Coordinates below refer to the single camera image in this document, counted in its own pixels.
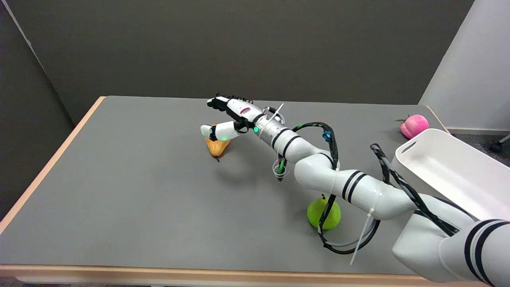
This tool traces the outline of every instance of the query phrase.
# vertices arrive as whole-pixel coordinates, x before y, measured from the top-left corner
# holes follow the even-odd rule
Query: basket handle hole
[[[405,147],[405,149],[402,150],[402,152],[400,154],[404,154],[406,151],[410,150],[412,147],[414,147],[414,145],[416,144],[417,141],[415,141],[414,143],[410,144],[408,147]]]

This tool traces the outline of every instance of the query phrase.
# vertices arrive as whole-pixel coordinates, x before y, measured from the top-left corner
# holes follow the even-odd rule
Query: gray wall
[[[71,130],[57,94],[0,4],[0,218]]]
[[[100,95],[417,104],[473,0],[8,0],[72,119]]]

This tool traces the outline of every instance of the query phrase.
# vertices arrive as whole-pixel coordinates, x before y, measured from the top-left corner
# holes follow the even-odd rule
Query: pink peach
[[[428,129],[428,121],[420,114],[408,117],[405,122],[400,125],[400,131],[409,139],[417,136],[426,129]]]

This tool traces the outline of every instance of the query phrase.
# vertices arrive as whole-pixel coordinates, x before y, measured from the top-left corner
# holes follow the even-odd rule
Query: blue connector
[[[324,131],[322,133],[322,137],[326,142],[331,142],[331,132],[330,131]]]

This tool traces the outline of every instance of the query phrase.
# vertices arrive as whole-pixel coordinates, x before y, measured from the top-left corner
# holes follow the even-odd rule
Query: wooden table edge
[[[7,228],[28,198],[42,182],[62,156],[76,135],[83,128],[90,116],[106,97],[99,97],[89,111],[76,125],[65,139],[56,153],[51,157],[27,190],[21,195],[4,219],[0,222],[0,234]],[[426,106],[441,123],[432,109]],[[126,279],[161,279],[161,280],[192,280],[192,281],[232,281],[251,283],[297,283],[297,284],[375,284],[394,286],[435,286],[418,275],[388,275],[388,274],[351,274],[351,273],[310,273],[310,272],[263,272],[263,271],[228,271],[228,270],[199,270],[199,269],[161,269],[161,268],[131,268],[108,266],[58,266],[58,265],[0,265],[2,276],[64,276],[64,277],[100,277]]]
[[[436,115],[436,113],[434,113],[434,111],[429,107],[429,106],[425,106],[427,107],[427,109],[430,110],[430,112],[432,113],[432,115],[434,115],[434,117],[436,117],[436,119],[438,120],[439,124],[443,127],[443,129],[445,130],[445,132],[450,133],[450,131],[445,127],[445,125],[443,125],[443,122],[439,119],[438,115]]]

